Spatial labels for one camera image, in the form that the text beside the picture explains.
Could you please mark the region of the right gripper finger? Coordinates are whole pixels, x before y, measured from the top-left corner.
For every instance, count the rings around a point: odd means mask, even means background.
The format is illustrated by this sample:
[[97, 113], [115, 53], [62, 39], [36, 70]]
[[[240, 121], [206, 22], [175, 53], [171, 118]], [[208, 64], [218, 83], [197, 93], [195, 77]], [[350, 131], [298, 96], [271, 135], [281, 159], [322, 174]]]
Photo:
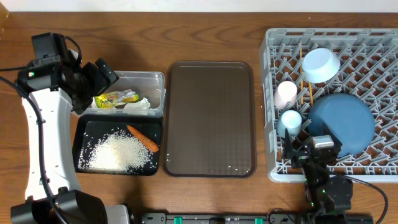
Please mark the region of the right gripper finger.
[[323, 124], [323, 132], [325, 135], [329, 135], [331, 137], [331, 139], [334, 142], [335, 147], [342, 146], [341, 141], [332, 133], [332, 131], [329, 129], [329, 127], [326, 125], [326, 123]]
[[284, 140], [284, 150], [282, 157], [292, 157], [294, 154], [294, 149], [292, 146], [291, 136], [289, 130], [285, 128], [285, 140]]

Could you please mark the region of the yellow green snack wrapper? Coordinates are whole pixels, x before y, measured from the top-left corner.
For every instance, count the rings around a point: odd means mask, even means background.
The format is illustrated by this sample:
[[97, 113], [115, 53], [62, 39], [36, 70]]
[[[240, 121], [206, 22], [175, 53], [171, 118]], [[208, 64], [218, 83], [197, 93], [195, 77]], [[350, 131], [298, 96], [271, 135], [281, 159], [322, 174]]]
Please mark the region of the yellow green snack wrapper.
[[113, 108], [116, 106], [125, 105], [127, 103], [135, 102], [139, 99], [139, 94], [130, 89], [124, 91], [113, 91], [104, 93], [100, 96], [94, 97], [94, 102], [97, 108]]

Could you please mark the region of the dark blue plate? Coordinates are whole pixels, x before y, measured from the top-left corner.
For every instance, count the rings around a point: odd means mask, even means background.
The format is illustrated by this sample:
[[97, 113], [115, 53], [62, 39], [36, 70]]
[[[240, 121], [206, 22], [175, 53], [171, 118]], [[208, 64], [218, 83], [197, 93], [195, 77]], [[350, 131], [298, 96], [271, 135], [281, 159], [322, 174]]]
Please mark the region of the dark blue plate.
[[324, 135], [327, 125], [342, 143], [339, 157], [363, 152], [373, 140], [375, 121], [368, 106], [359, 98], [345, 93], [327, 95], [315, 102], [308, 118], [311, 136]]

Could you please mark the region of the light blue cup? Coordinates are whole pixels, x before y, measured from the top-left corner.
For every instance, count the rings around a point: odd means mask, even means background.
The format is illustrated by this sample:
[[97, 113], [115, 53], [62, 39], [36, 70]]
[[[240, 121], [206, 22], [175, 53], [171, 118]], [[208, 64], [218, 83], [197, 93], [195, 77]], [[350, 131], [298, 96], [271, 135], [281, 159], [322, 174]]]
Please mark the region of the light blue cup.
[[276, 131], [281, 138], [285, 138], [285, 131], [289, 132], [290, 136], [298, 136], [302, 126], [301, 115], [294, 110], [287, 110], [282, 113], [277, 121]]

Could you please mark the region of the pink cup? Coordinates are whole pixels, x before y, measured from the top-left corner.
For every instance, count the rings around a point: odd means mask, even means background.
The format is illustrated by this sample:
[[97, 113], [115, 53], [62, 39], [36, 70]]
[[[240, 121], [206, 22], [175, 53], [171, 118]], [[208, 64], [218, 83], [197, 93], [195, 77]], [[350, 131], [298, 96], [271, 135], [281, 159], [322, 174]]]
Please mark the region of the pink cup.
[[280, 110], [289, 103], [293, 106], [297, 100], [297, 86], [294, 82], [280, 82], [274, 92], [274, 106]]

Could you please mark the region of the pile of white rice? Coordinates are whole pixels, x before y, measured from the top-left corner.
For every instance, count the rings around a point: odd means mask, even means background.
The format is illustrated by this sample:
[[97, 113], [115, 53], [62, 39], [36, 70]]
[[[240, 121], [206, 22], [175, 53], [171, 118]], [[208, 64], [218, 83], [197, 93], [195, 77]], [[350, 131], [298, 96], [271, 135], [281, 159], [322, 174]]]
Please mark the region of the pile of white rice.
[[157, 168], [155, 154], [131, 133], [116, 129], [99, 138], [85, 135], [77, 160], [82, 172], [142, 175]]

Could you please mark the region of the light blue bowl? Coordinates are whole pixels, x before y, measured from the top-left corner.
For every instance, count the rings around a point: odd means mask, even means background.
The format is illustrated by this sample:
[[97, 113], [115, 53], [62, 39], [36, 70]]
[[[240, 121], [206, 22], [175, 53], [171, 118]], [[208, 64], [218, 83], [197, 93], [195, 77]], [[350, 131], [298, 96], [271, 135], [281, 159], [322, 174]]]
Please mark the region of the light blue bowl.
[[331, 50], [318, 48], [304, 56], [302, 68], [306, 82], [322, 83], [338, 73], [340, 60]]

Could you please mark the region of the orange carrot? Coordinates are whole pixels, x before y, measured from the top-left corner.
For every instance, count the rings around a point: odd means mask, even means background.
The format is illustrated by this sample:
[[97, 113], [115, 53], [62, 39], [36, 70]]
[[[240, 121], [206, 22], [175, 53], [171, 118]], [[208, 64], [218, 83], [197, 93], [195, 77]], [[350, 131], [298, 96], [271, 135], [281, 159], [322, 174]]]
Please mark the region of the orange carrot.
[[149, 139], [147, 136], [143, 135], [140, 131], [134, 128], [131, 125], [126, 126], [129, 132], [138, 140], [140, 141], [150, 152], [158, 152], [159, 146]]

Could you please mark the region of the wooden chopstick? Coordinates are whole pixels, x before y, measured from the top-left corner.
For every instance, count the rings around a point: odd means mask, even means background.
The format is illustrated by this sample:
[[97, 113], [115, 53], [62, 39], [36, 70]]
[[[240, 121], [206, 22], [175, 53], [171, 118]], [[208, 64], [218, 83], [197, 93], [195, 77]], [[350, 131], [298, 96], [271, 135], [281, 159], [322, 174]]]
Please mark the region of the wooden chopstick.
[[308, 91], [310, 94], [310, 105], [313, 106], [314, 104], [314, 99], [313, 99], [313, 88], [312, 88], [312, 83], [308, 82]]
[[[300, 41], [300, 46], [301, 46], [301, 48], [300, 48], [300, 59], [302, 59], [302, 58], [303, 58], [303, 57], [302, 57], [302, 41]], [[300, 76], [301, 76], [301, 75], [303, 75], [302, 63], [300, 64]], [[300, 80], [300, 91], [302, 91], [303, 88], [304, 88], [304, 86], [303, 86], [303, 80], [301, 79], [301, 80]], [[303, 105], [303, 104], [304, 104], [304, 100], [303, 100], [303, 96], [302, 96], [301, 99], [300, 99], [300, 105]]]

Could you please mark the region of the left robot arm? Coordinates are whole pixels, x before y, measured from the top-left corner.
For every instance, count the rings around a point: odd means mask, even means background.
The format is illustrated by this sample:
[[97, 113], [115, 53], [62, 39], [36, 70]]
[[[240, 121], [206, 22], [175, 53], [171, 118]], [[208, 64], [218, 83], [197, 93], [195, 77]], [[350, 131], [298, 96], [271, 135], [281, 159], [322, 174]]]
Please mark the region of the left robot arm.
[[118, 80], [103, 60], [82, 64], [68, 36], [32, 37], [35, 58], [18, 69], [12, 87], [22, 97], [29, 128], [29, 179], [25, 201], [11, 208], [13, 223], [129, 223], [125, 205], [107, 207], [81, 191], [70, 138], [72, 113]]

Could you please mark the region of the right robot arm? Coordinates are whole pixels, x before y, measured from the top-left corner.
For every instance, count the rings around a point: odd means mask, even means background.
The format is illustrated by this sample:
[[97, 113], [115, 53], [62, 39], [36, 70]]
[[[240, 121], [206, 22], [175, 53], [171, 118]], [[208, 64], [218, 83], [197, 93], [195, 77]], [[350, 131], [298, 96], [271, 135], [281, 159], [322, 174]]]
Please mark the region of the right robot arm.
[[296, 223], [348, 223], [345, 211], [351, 208], [353, 182], [330, 174], [327, 166], [336, 161], [342, 143], [325, 124], [323, 133], [295, 150], [290, 133], [285, 130], [282, 157], [290, 160], [293, 169], [303, 170], [305, 195], [313, 206]]

